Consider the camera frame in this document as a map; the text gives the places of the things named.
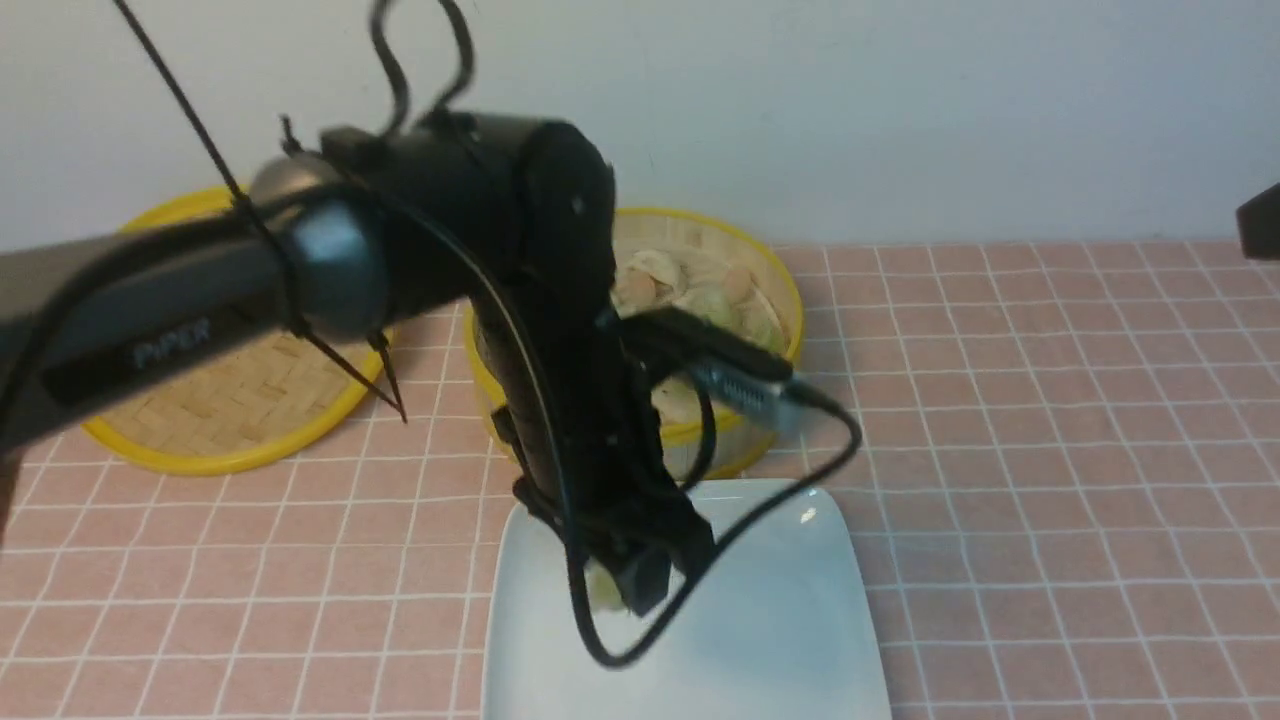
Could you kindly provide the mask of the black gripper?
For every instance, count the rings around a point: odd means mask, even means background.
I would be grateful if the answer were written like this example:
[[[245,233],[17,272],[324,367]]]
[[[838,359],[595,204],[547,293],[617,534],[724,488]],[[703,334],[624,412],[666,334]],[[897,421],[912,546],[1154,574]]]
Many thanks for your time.
[[[623,318],[571,316],[504,292],[471,304],[506,395],[495,427],[524,470],[515,495],[561,542],[570,589],[586,589],[594,559],[643,618],[666,600],[672,571],[703,578],[716,538],[666,468],[654,387],[620,337]]]

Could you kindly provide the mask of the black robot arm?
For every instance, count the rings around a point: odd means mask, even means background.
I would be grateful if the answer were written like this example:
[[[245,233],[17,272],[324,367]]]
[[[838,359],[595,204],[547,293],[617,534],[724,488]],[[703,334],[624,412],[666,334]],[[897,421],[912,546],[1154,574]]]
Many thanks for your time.
[[[438,113],[328,131],[230,210],[3,258],[3,459],[255,340],[378,340],[467,299],[506,395],[516,498],[561,539],[576,612],[596,562],[641,616],[719,557],[662,457],[652,387],[685,351],[621,320],[614,173],[561,120]]]

